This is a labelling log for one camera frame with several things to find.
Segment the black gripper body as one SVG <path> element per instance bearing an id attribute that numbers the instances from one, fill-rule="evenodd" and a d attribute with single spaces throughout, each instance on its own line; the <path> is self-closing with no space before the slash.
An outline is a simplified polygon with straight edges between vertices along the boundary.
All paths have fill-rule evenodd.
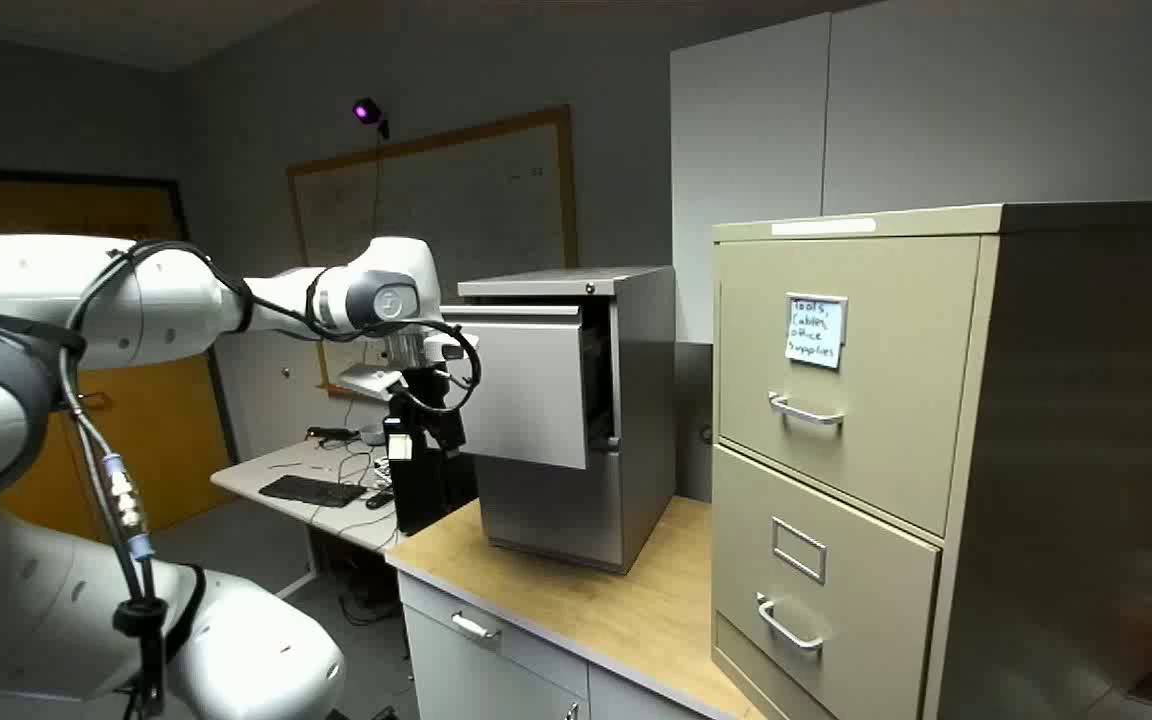
<path id="1" fill-rule="evenodd" d="M 433 369 L 409 369 L 384 413 L 384 457 L 404 534 L 478 497 L 465 425 L 442 409 L 446 390 L 448 384 Z"/>

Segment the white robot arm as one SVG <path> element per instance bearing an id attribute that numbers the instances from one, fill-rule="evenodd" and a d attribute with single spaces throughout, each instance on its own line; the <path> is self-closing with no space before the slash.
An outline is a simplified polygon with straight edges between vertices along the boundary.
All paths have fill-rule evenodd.
<path id="1" fill-rule="evenodd" d="M 388 343 L 394 400 L 451 425 L 478 384 L 446 351 L 433 252 L 375 236 L 335 267 L 224 274 L 177 238 L 0 231 L 0 695 L 158 720 L 330 720 L 339 645 L 277 592 L 152 553 L 134 471 L 81 400 L 93 369 L 149 369 L 235 333 Z"/>

